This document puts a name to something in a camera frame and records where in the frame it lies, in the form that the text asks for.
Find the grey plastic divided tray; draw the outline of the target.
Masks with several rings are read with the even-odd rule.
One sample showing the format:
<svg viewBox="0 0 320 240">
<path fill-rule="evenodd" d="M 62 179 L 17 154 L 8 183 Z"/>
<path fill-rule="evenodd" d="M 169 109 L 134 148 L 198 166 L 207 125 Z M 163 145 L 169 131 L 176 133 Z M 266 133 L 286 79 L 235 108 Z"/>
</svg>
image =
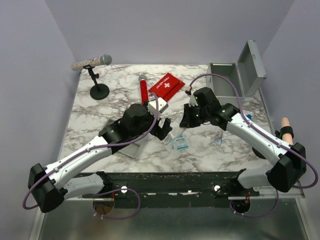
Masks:
<svg viewBox="0 0 320 240">
<path fill-rule="evenodd" d="M 120 149 L 119 152 L 130 157 L 130 158 L 136 159 L 141 154 L 141 152 L 146 144 L 146 141 L 147 141 L 147 136 L 145 136 L 144 138 L 142 138 L 141 140 L 139 140 L 135 143 L 132 143 L 132 144 Z"/>
</svg>

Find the red first aid pouch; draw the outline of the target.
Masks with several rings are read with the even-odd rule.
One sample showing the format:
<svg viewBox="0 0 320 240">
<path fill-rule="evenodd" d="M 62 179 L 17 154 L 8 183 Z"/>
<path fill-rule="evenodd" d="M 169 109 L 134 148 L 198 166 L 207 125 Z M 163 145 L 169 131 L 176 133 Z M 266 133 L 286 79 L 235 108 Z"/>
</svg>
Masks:
<svg viewBox="0 0 320 240">
<path fill-rule="evenodd" d="M 171 73 L 167 73 L 149 89 L 149 92 L 155 93 L 157 97 L 168 102 L 184 86 L 185 83 L 183 81 Z"/>
</svg>

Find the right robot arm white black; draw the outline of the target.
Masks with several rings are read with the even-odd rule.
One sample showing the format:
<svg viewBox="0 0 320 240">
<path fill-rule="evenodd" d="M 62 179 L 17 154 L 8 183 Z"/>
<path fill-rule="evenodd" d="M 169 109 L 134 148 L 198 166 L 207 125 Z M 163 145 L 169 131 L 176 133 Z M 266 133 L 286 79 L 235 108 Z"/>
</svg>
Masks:
<svg viewBox="0 0 320 240">
<path fill-rule="evenodd" d="M 182 129 L 196 128 L 204 123 L 221 128 L 244 140 L 272 165 L 267 168 L 243 169 L 230 183 L 230 191 L 241 196 L 253 187 L 272 186 L 287 193 L 306 172 L 306 149 L 300 143 L 294 145 L 256 126 L 231 103 L 221 105 L 212 89 L 203 87 L 195 91 L 183 106 L 179 124 Z"/>
</svg>

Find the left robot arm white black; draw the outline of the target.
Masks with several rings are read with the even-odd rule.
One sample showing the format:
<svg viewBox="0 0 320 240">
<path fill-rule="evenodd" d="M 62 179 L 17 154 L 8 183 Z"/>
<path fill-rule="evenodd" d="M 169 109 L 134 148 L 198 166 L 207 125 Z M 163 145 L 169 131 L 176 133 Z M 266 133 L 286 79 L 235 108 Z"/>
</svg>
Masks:
<svg viewBox="0 0 320 240">
<path fill-rule="evenodd" d="M 35 164 L 29 172 L 27 195 L 33 196 L 42 213 L 56 209 L 69 198 L 83 195 L 107 197 L 114 183 L 105 172 L 98 171 L 85 177 L 77 175 L 148 134 L 163 140 L 172 130 L 169 118 L 159 126 L 160 114 L 167 108 L 168 104 L 162 100 L 150 101 L 147 105 L 134 103 L 120 119 L 106 125 L 74 153 L 47 166 Z"/>
</svg>

